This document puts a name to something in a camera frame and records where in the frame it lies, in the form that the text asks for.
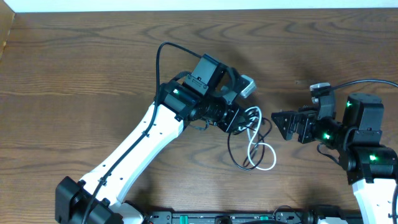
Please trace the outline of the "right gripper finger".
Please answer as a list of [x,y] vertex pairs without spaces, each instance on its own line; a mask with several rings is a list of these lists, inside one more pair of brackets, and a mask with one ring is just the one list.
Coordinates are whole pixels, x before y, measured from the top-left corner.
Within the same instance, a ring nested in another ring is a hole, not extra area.
[[297,111],[281,111],[271,114],[271,118],[277,126],[294,126],[298,123],[298,117],[299,112]]
[[282,137],[289,141],[293,138],[293,134],[297,132],[297,123],[277,123],[278,130],[280,131]]

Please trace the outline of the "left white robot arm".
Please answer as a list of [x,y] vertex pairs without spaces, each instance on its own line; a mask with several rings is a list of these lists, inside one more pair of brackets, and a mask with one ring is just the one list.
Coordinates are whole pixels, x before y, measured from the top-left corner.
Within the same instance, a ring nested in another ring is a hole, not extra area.
[[143,223],[144,215],[125,201],[136,179],[172,140],[196,120],[237,131],[248,114],[236,102],[256,89],[254,80],[205,54],[192,72],[159,87],[132,133],[78,182],[65,177],[55,190],[58,223]]

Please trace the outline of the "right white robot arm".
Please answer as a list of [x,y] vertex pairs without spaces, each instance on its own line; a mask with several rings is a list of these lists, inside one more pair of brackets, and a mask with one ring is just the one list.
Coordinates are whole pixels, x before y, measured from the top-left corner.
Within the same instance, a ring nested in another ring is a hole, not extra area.
[[314,107],[281,111],[271,118],[282,137],[302,144],[318,141],[338,151],[335,162],[346,171],[364,223],[397,223],[397,153],[380,143],[384,105],[365,93],[348,96],[337,121],[333,92],[314,93]]

